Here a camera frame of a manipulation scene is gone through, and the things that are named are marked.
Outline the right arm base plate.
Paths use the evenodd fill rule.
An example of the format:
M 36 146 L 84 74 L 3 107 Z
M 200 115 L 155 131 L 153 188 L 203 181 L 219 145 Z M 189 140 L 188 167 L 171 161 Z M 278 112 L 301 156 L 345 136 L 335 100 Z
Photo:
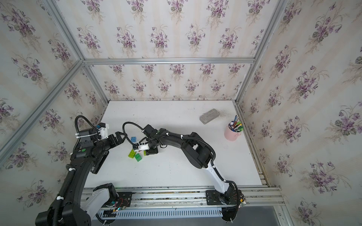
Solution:
M 244 201 L 242 192 L 240 190 L 236 192 L 234 187 L 229 187 L 224 194 L 216 190 L 206 191 L 207 205 L 236 205 L 238 197 L 240 202 Z

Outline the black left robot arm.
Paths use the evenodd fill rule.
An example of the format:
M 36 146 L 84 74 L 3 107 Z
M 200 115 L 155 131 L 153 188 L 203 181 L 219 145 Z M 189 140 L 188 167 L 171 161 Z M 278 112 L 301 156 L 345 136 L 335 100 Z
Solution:
M 100 128 L 76 132 L 77 143 L 67 165 L 68 174 L 47 211 L 38 214 L 37 226 L 90 226 L 90 211 L 81 208 L 81 196 L 88 174 L 97 174 L 110 149 L 122 144 L 125 134 L 116 132 L 102 138 Z

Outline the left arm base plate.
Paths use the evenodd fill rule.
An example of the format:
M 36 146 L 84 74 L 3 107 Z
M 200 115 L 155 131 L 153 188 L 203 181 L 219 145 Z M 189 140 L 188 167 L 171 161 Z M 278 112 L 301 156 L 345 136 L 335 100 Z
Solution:
M 117 192 L 117 198 L 110 204 L 104 204 L 104 208 L 120 208 L 124 209 L 131 206 L 132 192 Z

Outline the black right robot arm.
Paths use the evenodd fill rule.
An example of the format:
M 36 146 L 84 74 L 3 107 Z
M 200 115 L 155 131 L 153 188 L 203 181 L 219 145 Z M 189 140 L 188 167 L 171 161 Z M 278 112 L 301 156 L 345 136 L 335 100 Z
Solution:
M 221 204 L 240 205 L 243 202 L 243 195 L 238 190 L 236 183 L 224 178 L 216 166 L 215 150 L 197 133 L 176 134 L 163 128 L 156 130 L 150 125 L 147 125 L 142 132 L 146 136 L 149 149 L 161 146 L 179 148 L 194 167 L 205 169 L 214 182 L 214 188 L 219 194 Z

